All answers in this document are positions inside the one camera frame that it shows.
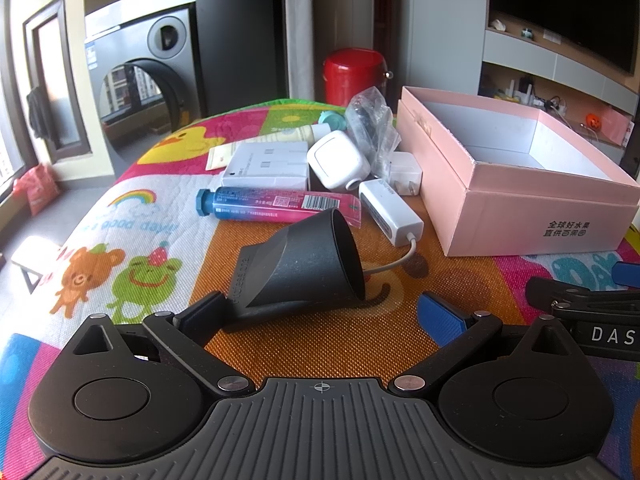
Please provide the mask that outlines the red plastic bag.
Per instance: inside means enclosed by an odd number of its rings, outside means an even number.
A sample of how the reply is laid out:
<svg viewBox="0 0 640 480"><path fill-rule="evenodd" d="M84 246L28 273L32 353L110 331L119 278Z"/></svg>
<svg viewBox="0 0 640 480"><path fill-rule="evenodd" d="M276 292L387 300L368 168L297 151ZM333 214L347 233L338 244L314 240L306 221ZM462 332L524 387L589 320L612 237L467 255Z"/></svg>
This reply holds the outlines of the red plastic bag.
<svg viewBox="0 0 640 480"><path fill-rule="evenodd" d="M60 189L50 165L38 164L13 182L13 192L25 195L30 213L36 216L59 195Z"/></svg>

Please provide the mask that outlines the red cylindrical container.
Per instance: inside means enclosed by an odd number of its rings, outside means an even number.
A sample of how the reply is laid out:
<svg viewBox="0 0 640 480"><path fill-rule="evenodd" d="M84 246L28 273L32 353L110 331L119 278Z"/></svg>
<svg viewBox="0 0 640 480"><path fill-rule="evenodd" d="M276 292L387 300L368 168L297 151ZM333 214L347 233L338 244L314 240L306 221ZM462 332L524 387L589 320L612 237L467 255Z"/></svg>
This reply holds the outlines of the red cylindrical container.
<svg viewBox="0 0 640 480"><path fill-rule="evenodd" d="M346 107L357 93L376 87L382 93L394 74L375 50L345 48L332 52L323 63L324 94L331 105Z"/></svg>

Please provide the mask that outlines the white wall plug charger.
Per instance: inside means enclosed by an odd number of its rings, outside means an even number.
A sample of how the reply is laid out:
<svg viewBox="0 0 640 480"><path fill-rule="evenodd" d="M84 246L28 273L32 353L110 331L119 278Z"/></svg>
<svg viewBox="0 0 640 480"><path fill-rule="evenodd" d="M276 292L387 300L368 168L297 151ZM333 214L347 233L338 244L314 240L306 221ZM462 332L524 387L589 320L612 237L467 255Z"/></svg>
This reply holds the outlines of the white wall plug charger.
<svg viewBox="0 0 640 480"><path fill-rule="evenodd" d="M388 183L401 196L417 196L420 193L422 169L411 153L390 154L390 180Z"/></svg>

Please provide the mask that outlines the white rounded charger case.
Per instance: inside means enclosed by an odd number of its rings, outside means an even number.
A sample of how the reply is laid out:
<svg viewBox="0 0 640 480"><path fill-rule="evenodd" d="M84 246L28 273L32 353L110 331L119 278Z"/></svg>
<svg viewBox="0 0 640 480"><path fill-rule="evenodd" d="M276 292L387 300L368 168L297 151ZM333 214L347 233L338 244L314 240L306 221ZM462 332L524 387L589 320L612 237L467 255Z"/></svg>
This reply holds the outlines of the white rounded charger case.
<svg viewBox="0 0 640 480"><path fill-rule="evenodd" d="M307 162L321 184L332 192L352 192L369 177L368 160L340 130L322 136L307 153Z"/></svg>

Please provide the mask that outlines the white paper card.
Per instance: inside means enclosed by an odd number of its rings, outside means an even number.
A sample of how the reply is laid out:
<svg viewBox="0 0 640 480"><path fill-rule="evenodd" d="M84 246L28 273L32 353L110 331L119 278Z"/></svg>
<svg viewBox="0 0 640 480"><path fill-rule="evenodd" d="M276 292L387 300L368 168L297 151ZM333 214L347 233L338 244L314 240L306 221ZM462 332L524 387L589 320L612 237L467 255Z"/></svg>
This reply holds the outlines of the white paper card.
<svg viewBox="0 0 640 480"><path fill-rule="evenodd" d="M221 144L210 148L207 154L205 169L207 171L213 171L226 168L240 144L241 141Z"/></svg>

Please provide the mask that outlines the grey TV shelf unit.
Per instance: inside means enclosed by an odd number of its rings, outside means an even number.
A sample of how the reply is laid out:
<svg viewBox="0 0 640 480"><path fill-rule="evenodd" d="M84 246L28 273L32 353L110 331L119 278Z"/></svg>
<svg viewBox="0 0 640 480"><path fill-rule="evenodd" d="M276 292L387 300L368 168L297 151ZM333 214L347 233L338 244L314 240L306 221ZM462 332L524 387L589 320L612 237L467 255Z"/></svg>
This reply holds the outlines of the grey TV shelf unit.
<svg viewBox="0 0 640 480"><path fill-rule="evenodd" d="M483 62L532 77L536 95L559 102L574 124L587 126L586 116L596 114L601 128L590 128L590 136L626 148L639 104L637 75L624 73L554 32L498 12L489 14Z"/></svg>

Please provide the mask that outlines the orange pumpkin toy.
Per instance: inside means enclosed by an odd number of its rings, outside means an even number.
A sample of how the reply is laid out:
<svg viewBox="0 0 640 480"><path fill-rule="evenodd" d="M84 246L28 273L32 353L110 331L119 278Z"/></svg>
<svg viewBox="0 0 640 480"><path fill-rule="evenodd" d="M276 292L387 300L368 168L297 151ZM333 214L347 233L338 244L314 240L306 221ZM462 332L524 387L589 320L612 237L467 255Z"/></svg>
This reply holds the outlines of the orange pumpkin toy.
<svg viewBox="0 0 640 480"><path fill-rule="evenodd" d="M596 114L588 114L586 116L586 125L593 130L599 130L601 128L601 119Z"/></svg>

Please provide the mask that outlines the clear plastic bag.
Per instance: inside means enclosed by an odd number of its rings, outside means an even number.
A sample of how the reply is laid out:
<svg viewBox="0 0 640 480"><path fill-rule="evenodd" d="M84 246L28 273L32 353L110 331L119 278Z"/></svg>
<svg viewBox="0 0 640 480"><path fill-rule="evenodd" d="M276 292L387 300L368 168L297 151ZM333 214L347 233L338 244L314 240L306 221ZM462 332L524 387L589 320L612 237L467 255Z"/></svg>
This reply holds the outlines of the clear plastic bag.
<svg viewBox="0 0 640 480"><path fill-rule="evenodd" d="M345 120L347 134L367 159L371 174L390 182L390 159L399 146L400 135L381 91L370 87L353 96Z"/></svg>

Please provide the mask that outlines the grey washing machine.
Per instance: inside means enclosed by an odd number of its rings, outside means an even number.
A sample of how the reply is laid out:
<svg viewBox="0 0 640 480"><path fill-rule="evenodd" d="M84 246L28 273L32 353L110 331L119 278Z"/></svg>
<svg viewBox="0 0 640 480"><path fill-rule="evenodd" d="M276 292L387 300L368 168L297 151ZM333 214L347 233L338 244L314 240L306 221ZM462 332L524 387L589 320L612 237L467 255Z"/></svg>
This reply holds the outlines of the grey washing machine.
<svg viewBox="0 0 640 480"><path fill-rule="evenodd" d="M93 99L113 164L136 134L174 132L200 118L195 6L174 6L103 26L85 41Z"/></svg>

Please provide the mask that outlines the black hair dryer nozzle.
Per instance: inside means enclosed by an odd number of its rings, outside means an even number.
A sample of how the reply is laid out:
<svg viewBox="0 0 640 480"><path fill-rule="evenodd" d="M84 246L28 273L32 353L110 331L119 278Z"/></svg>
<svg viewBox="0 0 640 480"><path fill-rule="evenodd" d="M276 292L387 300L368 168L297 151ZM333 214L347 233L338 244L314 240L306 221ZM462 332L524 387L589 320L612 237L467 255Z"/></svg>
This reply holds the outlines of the black hair dryer nozzle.
<svg viewBox="0 0 640 480"><path fill-rule="evenodd" d="M327 209L263 243L241 248L224 329L235 332L285 315L356 306L365 299L352 231L339 210Z"/></svg>

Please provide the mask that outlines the blue pink toothpaste tube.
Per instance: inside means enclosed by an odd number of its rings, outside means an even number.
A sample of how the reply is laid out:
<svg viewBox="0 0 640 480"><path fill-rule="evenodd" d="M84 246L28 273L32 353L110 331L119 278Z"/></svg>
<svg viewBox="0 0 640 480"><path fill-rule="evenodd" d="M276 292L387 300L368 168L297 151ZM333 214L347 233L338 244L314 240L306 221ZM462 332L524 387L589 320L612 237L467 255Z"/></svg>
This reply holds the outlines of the blue pink toothpaste tube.
<svg viewBox="0 0 640 480"><path fill-rule="evenodd" d="M350 226L361 226L360 200L341 193L232 186L221 186L215 191L201 188L196 194L195 209L201 217L270 223L295 223L337 209Z"/></svg>

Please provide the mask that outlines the small metal stool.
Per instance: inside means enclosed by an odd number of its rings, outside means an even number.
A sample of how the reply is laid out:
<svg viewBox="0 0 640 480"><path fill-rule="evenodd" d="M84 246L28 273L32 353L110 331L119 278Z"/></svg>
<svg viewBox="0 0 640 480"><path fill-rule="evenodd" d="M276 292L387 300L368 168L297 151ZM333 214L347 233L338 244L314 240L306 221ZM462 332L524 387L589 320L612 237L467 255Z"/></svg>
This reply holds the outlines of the small metal stool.
<svg viewBox="0 0 640 480"><path fill-rule="evenodd" d="M28 291L32 294L44 274L60 254L61 246L44 238L23 240L15 249L10 261L18 266L23 274Z"/></svg>

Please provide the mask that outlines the dark hanging cloth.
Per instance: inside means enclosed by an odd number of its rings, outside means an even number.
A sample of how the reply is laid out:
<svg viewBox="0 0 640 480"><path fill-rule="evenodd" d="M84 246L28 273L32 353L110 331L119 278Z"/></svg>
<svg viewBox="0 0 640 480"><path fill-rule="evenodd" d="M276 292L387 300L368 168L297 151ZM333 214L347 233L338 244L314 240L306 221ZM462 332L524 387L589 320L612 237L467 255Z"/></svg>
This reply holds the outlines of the dark hanging cloth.
<svg viewBox="0 0 640 480"><path fill-rule="evenodd" d="M43 88L37 86L27 96L29 125L37 139L52 140L54 127L52 124L49 100Z"/></svg>

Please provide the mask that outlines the pink cardboard box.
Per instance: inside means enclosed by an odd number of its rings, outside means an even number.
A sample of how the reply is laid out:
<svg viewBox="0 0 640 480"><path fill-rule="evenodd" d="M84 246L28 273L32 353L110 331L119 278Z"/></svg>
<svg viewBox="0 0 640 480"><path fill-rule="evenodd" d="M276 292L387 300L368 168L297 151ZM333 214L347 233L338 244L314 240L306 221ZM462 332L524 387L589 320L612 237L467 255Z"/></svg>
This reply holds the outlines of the pink cardboard box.
<svg viewBox="0 0 640 480"><path fill-rule="evenodd" d="M406 87L396 128L448 257L606 252L637 213L638 183L542 110Z"/></svg>

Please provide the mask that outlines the colourful cartoon play mat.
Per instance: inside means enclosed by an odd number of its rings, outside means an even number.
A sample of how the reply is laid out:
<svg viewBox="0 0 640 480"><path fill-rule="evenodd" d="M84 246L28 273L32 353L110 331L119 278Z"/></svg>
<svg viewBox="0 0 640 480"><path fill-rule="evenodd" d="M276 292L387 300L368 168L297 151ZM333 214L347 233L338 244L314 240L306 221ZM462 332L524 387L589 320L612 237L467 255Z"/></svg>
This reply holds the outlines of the colourful cartoon play mat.
<svg viewBox="0 0 640 480"><path fill-rule="evenodd" d="M321 112L317 102L277 100L171 134L89 210L30 296L2 301L1 326L8 334L1 344L3 478L25 478L42 463L28 404L88 315L137 321L156 311L180 312L214 290L226 292L241 248L277 231L273 223L220 221L196 212L196 193L219 181L205 168L208 150L313 124ZM610 252L497 258L448 258L432 228L409 254L392 246L370 217L354 237L369 272L362 304L222 332L209 352L255 382L270 376L390 380L436 350L416 318L422 292L461 310L487 310L508 324L528 324L537 316L525 299L532 276L612 289L614 263L639 259L634 231Z"/></svg>

